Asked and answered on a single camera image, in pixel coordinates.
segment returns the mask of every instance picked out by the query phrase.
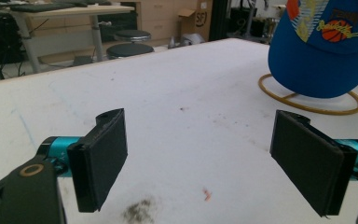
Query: wire stand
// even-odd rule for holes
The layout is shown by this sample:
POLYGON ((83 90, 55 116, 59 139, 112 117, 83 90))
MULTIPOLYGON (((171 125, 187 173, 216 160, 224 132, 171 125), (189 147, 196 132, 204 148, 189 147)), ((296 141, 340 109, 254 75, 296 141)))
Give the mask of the wire stand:
POLYGON ((294 92, 294 93, 291 93, 291 94, 281 97, 281 96, 278 96, 277 94, 273 93, 272 91, 267 90, 263 81, 269 77, 272 77, 272 75, 266 74, 266 75, 262 76, 260 79, 258 79, 258 86, 265 94, 267 94, 268 96, 270 96, 270 97, 274 98, 275 100, 282 102, 286 105, 290 105, 292 107, 306 110, 309 112, 325 114, 325 115, 351 115, 351 114, 355 114, 358 112, 358 95, 356 93, 354 93, 353 91, 348 92, 348 95, 351 96, 356 101, 357 106, 354 109, 348 109, 348 110, 321 109, 321 108, 316 108, 316 107, 312 107, 312 106, 301 105, 301 104, 291 101, 292 98, 299 95, 298 93, 294 92))

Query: stool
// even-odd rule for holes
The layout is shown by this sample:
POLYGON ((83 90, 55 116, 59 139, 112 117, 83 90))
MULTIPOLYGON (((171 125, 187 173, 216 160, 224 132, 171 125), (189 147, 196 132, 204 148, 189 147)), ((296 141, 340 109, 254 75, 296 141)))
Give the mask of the stool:
POLYGON ((151 39, 151 34, 146 31, 139 30, 123 30, 114 34, 114 38, 120 41, 128 41, 132 43, 114 45, 106 50, 108 59, 126 58, 134 55, 154 52, 154 49, 141 42, 151 39))

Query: chair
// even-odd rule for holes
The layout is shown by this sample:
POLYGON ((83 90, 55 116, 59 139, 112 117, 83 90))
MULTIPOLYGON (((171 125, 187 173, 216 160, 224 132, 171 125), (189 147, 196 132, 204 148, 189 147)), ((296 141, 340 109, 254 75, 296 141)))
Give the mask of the chair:
POLYGON ((115 40, 131 43, 114 45, 106 50, 108 59, 126 58, 130 56, 151 53, 154 49, 142 42, 151 39, 151 34, 140 30, 123 30, 114 34, 115 40))

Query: cardboard box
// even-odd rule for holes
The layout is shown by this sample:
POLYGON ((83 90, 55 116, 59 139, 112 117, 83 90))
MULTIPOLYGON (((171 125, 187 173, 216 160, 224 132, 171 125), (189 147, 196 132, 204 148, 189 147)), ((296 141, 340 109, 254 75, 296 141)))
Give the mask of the cardboard box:
POLYGON ((209 40, 213 0, 198 0, 196 8, 182 8, 178 16, 181 18, 181 35, 199 34, 205 41, 209 40))

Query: wall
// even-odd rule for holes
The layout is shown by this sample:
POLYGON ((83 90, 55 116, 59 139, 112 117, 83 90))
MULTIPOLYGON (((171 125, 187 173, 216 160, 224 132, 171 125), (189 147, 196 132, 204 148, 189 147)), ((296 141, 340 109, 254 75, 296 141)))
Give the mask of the wall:
MULTIPOLYGON (((239 7, 241 0, 231 0, 232 7, 239 7)), ((279 17, 279 10, 274 7, 277 5, 286 5, 287 0, 268 0, 269 7, 264 9, 264 0, 256 0, 255 6, 257 7, 257 17, 272 17, 278 18, 279 17)), ((248 1, 243 0, 243 5, 248 7, 248 1)))

